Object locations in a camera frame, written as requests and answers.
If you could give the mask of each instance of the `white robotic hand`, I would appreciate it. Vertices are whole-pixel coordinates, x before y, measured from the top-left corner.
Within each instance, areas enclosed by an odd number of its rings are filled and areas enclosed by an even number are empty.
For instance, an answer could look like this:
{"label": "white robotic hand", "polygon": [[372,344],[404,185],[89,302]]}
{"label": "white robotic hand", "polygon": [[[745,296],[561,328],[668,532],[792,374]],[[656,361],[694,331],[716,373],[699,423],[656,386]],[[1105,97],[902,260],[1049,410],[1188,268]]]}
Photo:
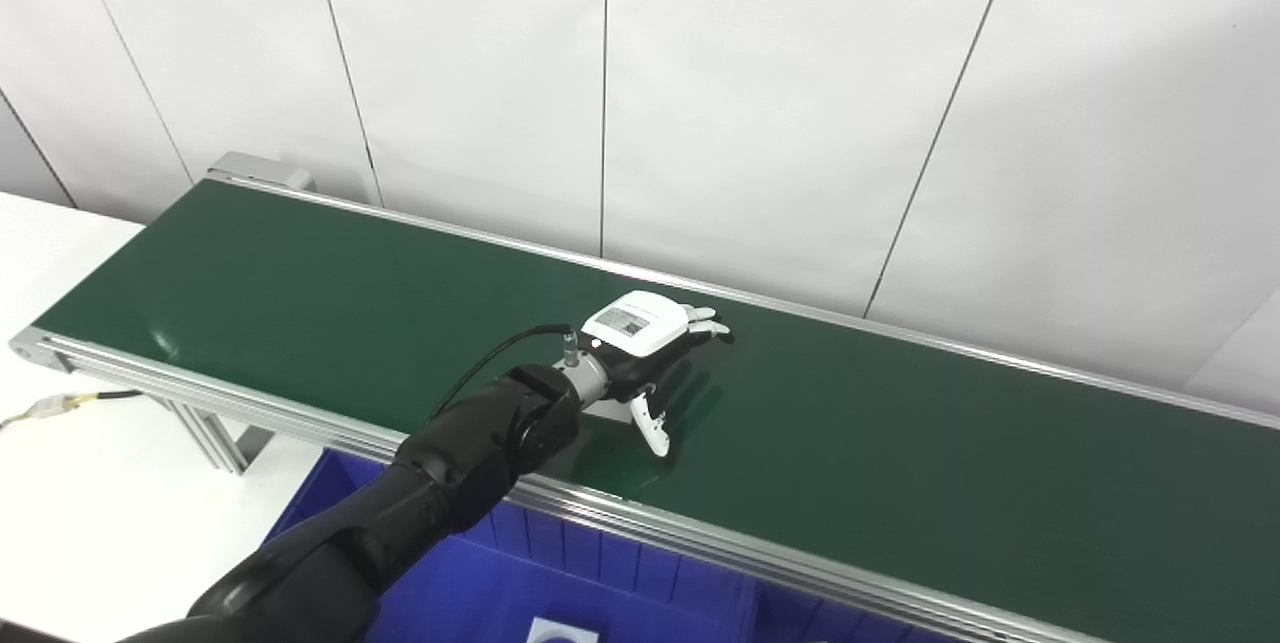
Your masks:
{"label": "white robotic hand", "polygon": [[655,389],[654,379],[691,347],[730,334],[728,327],[713,320],[714,316],[716,309],[632,291],[589,318],[582,324],[582,333],[590,337],[584,352],[608,371],[607,391],[613,396],[589,412],[618,418],[609,410],[621,403],[649,448],[664,457],[671,450],[671,437],[663,428],[666,412],[653,415],[649,396]]}

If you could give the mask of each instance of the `black cable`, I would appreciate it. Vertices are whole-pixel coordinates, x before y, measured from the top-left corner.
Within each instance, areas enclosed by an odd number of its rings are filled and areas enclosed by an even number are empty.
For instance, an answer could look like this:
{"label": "black cable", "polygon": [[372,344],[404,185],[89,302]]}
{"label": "black cable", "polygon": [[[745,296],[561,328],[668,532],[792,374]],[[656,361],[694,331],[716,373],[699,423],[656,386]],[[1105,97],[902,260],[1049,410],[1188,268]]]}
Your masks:
{"label": "black cable", "polygon": [[549,336],[552,333],[557,333],[559,336],[568,336],[572,332],[573,328],[564,325],[563,323],[556,323],[550,325],[535,325],[529,330],[521,330],[520,333],[516,333],[515,336],[507,338],[502,343],[498,343],[497,346],[494,346],[493,351],[485,354],[483,359],[477,360],[475,365],[472,365],[470,369],[467,369],[466,373],[462,374],[462,378],[460,378],[458,382],[454,383],[452,388],[449,388],[449,392],[444,393],[444,397],[440,398],[440,402],[435,403],[435,410],[431,411],[431,415],[426,416],[426,420],[430,421],[435,416],[440,415],[440,412],[443,412],[444,409],[448,407],[449,401],[453,400],[453,396],[457,396],[458,391],[461,391],[462,387],[466,386],[468,380],[475,378],[475,374],[480,373],[480,369],[484,369],[484,366],[489,365],[489,361],[498,357],[498,355],[500,355],[508,347],[512,347],[520,341],[524,341],[525,338],[531,338],[534,336]]}
{"label": "black cable", "polygon": [[111,398],[132,398],[141,395],[142,391],[104,391],[102,393],[95,393],[93,397],[100,401],[110,401]]}

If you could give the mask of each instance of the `robotic arm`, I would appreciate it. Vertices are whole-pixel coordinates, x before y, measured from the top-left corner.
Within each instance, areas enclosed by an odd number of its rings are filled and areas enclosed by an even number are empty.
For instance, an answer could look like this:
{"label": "robotic arm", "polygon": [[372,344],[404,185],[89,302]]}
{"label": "robotic arm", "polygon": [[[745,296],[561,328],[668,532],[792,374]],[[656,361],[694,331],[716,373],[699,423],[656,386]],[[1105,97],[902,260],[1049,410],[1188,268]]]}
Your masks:
{"label": "robotic arm", "polygon": [[575,339],[563,360],[517,366],[444,409],[365,488],[264,543],[197,598],[188,617],[125,643],[360,640],[378,598],[435,543],[475,525],[521,475],[572,443],[589,405],[628,403],[645,439],[666,455],[666,443],[654,444],[655,435],[666,439],[662,418],[650,415],[645,393],[695,346],[728,334],[714,314],[654,293],[618,298],[588,320],[585,343]]}

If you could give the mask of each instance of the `green conveyor belt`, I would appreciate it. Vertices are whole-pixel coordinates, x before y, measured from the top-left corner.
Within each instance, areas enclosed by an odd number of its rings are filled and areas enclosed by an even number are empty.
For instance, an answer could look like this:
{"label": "green conveyor belt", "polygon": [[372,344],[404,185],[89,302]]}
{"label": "green conveyor belt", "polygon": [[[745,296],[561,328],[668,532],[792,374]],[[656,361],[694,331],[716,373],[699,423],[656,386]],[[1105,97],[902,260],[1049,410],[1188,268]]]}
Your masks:
{"label": "green conveyor belt", "polygon": [[408,432],[636,287],[736,342],[662,383],[671,460],[593,419],[550,476],[1110,640],[1280,640],[1272,429],[218,181],[36,325]]}

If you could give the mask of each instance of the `conveyor leg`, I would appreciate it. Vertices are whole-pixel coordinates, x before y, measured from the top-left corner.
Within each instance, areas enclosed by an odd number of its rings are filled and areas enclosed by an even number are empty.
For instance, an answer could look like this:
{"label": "conveyor leg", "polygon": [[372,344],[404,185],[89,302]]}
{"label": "conveyor leg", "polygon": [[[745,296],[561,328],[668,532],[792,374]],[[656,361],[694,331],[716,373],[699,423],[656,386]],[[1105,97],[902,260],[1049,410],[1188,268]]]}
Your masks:
{"label": "conveyor leg", "polygon": [[238,439],[232,438],[218,414],[168,398],[157,400],[178,416],[210,464],[227,473],[244,473],[273,435],[269,430],[251,425]]}

